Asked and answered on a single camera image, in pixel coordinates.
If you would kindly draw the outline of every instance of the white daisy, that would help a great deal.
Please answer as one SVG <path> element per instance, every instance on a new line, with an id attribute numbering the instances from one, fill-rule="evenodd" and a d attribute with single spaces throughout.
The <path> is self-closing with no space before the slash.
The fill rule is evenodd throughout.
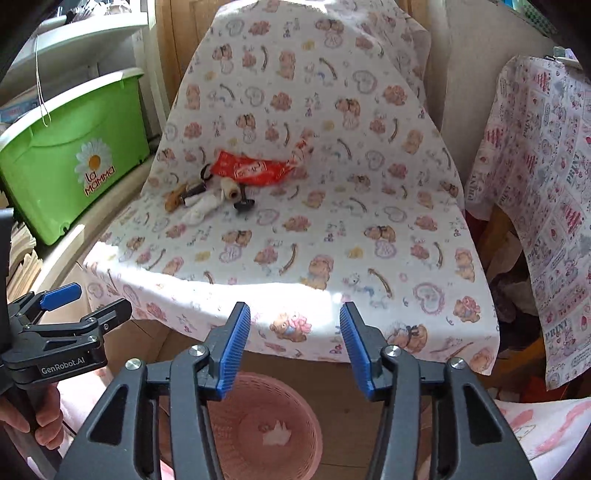
<path id="1" fill-rule="evenodd" d="M 76 154 L 78 165 L 74 171 L 78 174 L 78 183 L 90 183 L 89 177 L 93 172 L 97 175 L 99 172 L 106 171 L 112 164 L 111 149 L 102 141 L 101 138 L 93 138 L 88 143 L 82 145 L 80 153 Z"/>

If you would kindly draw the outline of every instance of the wooden floor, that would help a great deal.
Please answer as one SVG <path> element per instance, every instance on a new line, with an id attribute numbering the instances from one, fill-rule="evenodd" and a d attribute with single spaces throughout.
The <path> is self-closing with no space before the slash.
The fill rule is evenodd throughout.
<path id="1" fill-rule="evenodd" d="M 194 340 L 171 331 L 158 356 L 170 360 Z M 369 465 L 381 403 L 369 403 L 357 389 L 348 364 L 308 362 L 244 352 L 242 371 L 269 375 L 296 390 L 314 410 L 323 454 L 313 480 L 363 480 Z"/>

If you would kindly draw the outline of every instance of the white shelf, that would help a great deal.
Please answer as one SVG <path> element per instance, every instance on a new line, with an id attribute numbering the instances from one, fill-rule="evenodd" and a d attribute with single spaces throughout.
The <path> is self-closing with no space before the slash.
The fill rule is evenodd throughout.
<path id="1" fill-rule="evenodd" d="M 79 66 L 91 66 L 130 35 L 148 25 L 144 12 L 90 17 L 37 37 L 41 87 Z M 35 85 L 35 37 L 21 49 L 0 84 L 0 105 Z"/>

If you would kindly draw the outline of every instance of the pink patterned cloth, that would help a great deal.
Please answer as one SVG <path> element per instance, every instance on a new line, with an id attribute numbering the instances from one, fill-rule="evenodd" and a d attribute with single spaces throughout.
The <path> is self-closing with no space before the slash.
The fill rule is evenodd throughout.
<path id="1" fill-rule="evenodd" d="M 566 464 L 591 424 L 591 398 L 545 403 L 495 400 L 519 440 L 538 480 L 552 480 Z M 431 425 L 431 410 L 421 416 L 423 429 Z M 430 458 L 419 469 L 427 480 Z"/>
<path id="2" fill-rule="evenodd" d="M 527 257 L 546 347 L 546 384 L 591 366 L 591 84 L 559 62 L 515 57 L 501 71 L 466 208 L 497 204 Z"/>

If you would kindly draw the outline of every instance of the teddy bear print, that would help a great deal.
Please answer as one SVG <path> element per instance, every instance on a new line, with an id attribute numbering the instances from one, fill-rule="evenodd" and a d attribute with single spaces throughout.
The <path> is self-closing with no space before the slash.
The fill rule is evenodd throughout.
<path id="1" fill-rule="evenodd" d="M 184 130 L 183 136 L 188 139 L 201 137 L 201 125 L 197 122 L 189 123 Z"/>
<path id="2" fill-rule="evenodd" d="M 127 248 L 133 250 L 134 252 L 138 250 L 144 243 L 145 237 L 144 236 L 135 236 L 128 240 L 126 243 Z"/>
<path id="3" fill-rule="evenodd" d="M 164 148 L 162 149 L 159 153 L 158 156 L 156 157 L 158 159 L 158 161 L 164 162 L 168 165 L 172 164 L 173 162 L 176 161 L 176 157 L 174 155 L 173 149 L 172 148 Z"/>
<path id="4" fill-rule="evenodd" d="M 308 194 L 308 198 L 303 200 L 302 203 L 310 208 L 320 208 L 326 193 L 321 190 L 313 190 Z"/>
<path id="5" fill-rule="evenodd" d="M 287 79 L 293 80 L 296 72 L 296 54 L 291 50 L 282 50 L 279 55 L 279 70 L 277 75 Z"/>
<path id="6" fill-rule="evenodd" d="M 456 187 L 455 185 L 452 185 L 448 181 L 439 182 L 439 186 L 441 187 L 442 190 L 444 190 L 445 192 L 448 192 L 449 195 L 451 195 L 453 198 L 456 198 L 458 193 L 460 193 L 460 189 L 458 187 Z"/>
<path id="7" fill-rule="evenodd" d="M 474 263 L 472 261 L 472 253 L 468 249 L 458 248 L 456 250 L 456 265 L 456 275 L 474 283 Z"/>
<path id="8" fill-rule="evenodd" d="M 481 374 L 489 369 L 489 367 L 492 365 L 493 359 L 494 354 L 492 353 L 491 349 L 486 346 L 474 354 L 469 362 L 470 368 L 473 372 Z"/>
<path id="9" fill-rule="evenodd" d="M 410 248 L 410 254 L 414 257 L 417 257 L 419 260 L 427 260 L 430 256 L 429 250 L 427 250 L 421 244 L 414 244 Z"/>
<path id="10" fill-rule="evenodd" d="M 350 175 L 347 181 L 355 184 L 355 191 L 357 193 L 367 193 L 371 185 L 371 180 L 367 175 Z"/>
<path id="11" fill-rule="evenodd" d="M 237 245 L 239 247 L 246 247 L 251 241 L 252 232 L 250 230 L 232 230 L 224 233 L 222 240 L 228 245 Z"/>
<path id="12" fill-rule="evenodd" d="M 187 231 L 187 225 L 180 223 L 179 225 L 173 225 L 166 230 L 167 238 L 178 238 Z"/>
<path id="13" fill-rule="evenodd" d="M 408 98 L 404 88 L 402 88 L 400 85 L 390 85 L 386 87 L 383 97 L 386 99 L 386 103 L 392 103 L 397 106 L 404 105 Z"/>
<path id="14" fill-rule="evenodd" d="M 341 33 L 345 30 L 345 26 L 340 20 L 323 18 L 322 20 L 318 20 L 314 25 L 318 30 L 326 32 L 326 38 L 324 40 L 326 47 L 338 48 L 343 44 Z"/>
<path id="15" fill-rule="evenodd" d="M 195 155 L 195 153 L 193 153 L 193 150 L 191 148 L 187 149 L 183 149 L 183 153 L 185 155 L 185 162 L 188 163 L 194 163 L 197 161 L 197 155 Z"/>
<path id="16" fill-rule="evenodd" d="M 270 265 L 275 263 L 277 258 L 277 250 L 272 245 L 267 245 L 256 254 L 255 262 L 259 265 Z"/>
<path id="17" fill-rule="evenodd" d="M 408 133 L 407 139 L 402 144 L 402 149 L 406 153 L 414 155 L 421 146 L 421 143 L 423 143 L 423 133 L 413 129 Z"/>
<path id="18" fill-rule="evenodd" d="M 395 179 L 404 180 L 408 173 L 408 168 L 403 163 L 393 163 L 388 167 L 388 173 Z"/>
<path id="19" fill-rule="evenodd" d="M 389 225 L 374 225 L 366 228 L 363 234 L 371 240 L 384 239 L 389 243 L 396 241 L 396 233 L 394 229 Z"/>
<path id="20" fill-rule="evenodd" d="M 294 343 L 305 342 L 306 334 L 312 331 L 312 325 L 306 317 L 301 315 L 288 315 L 281 313 L 277 319 L 269 325 L 269 330 L 274 332 L 279 340 L 289 340 Z"/>
<path id="21" fill-rule="evenodd" d="M 248 29 L 248 32 L 252 35 L 265 35 L 269 32 L 270 24 L 267 21 L 254 22 Z"/>
<path id="22" fill-rule="evenodd" d="M 386 123 L 384 122 L 384 118 L 377 117 L 371 120 L 369 123 L 369 129 L 377 135 L 386 133 Z"/>
<path id="23" fill-rule="evenodd" d="M 229 43 L 216 47 L 213 50 L 212 58 L 220 61 L 220 67 L 224 75 L 232 73 L 234 64 L 232 63 L 232 47 Z"/>
<path id="24" fill-rule="evenodd" d="M 417 200 L 419 204 L 428 208 L 429 210 L 433 210 L 433 199 L 431 198 L 431 194 L 429 192 L 425 192 L 421 190 L 417 194 Z"/>
<path id="25" fill-rule="evenodd" d="M 189 110 L 199 110 L 201 107 L 201 91 L 199 90 L 199 85 L 195 85 L 194 83 L 190 83 L 187 85 L 187 103 L 185 105 L 186 108 Z"/>
<path id="26" fill-rule="evenodd" d="M 388 336 L 388 344 L 404 348 L 408 353 L 419 353 L 427 344 L 427 328 L 423 325 L 405 325 L 396 322 L 394 331 Z"/>
<path id="27" fill-rule="evenodd" d="M 162 270 L 162 273 L 165 275 L 171 275 L 174 277 L 176 275 L 176 273 L 181 269 L 183 264 L 184 264 L 184 260 L 181 257 L 174 257 L 171 261 L 169 261 L 166 264 L 166 266 Z"/>
<path id="28" fill-rule="evenodd" d="M 476 323 L 480 320 L 480 307 L 472 297 L 465 296 L 461 300 L 456 300 L 456 306 L 453 314 L 463 322 Z"/>
<path id="29" fill-rule="evenodd" d="M 310 221 L 303 215 L 296 215 L 290 217 L 288 221 L 283 224 L 285 230 L 288 232 L 307 232 L 310 227 Z"/>
<path id="30" fill-rule="evenodd" d="M 242 66 L 246 69 L 256 65 L 256 57 L 244 47 L 244 55 L 242 56 Z"/>
<path id="31" fill-rule="evenodd" d="M 421 230 L 429 230 L 430 232 L 435 232 L 437 230 L 437 222 L 429 217 L 429 215 L 417 217 L 414 224 Z"/>
<path id="32" fill-rule="evenodd" d="M 273 95 L 271 106 L 276 111 L 287 112 L 291 108 L 291 98 L 285 92 L 279 92 L 277 95 Z"/>
<path id="33" fill-rule="evenodd" d="M 277 126 L 277 122 L 270 122 L 267 120 L 267 130 L 265 130 L 265 140 L 269 142 L 276 142 L 279 140 L 279 132 L 275 128 Z"/>
<path id="34" fill-rule="evenodd" d="M 300 283 L 316 290 L 325 290 L 330 279 L 335 261 L 328 255 L 316 255 L 308 266 L 308 277 L 301 278 Z"/>
<path id="35" fill-rule="evenodd" d="M 360 35 L 355 39 L 355 46 L 360 50 L 371 50 L 374 47 L 374 44 L 371 40 L 368 40 L 366 37 Z"/>
<path id="36" fill-rule="evenodd" d="M 359 126 L 361 106 L 354 98 L 341 98 L 336 101 L 335 108 L 343 114 L 343 128 L 355 130 Z"/>
<path id="37" fill-rule="evenodd" d="M 240 115 L 236 118 L 236 126 L 242 128 L 242 140 L 244 140 L 244 143 L 251 144 L 256 140 L 256 121 L 252 113 Z"/>

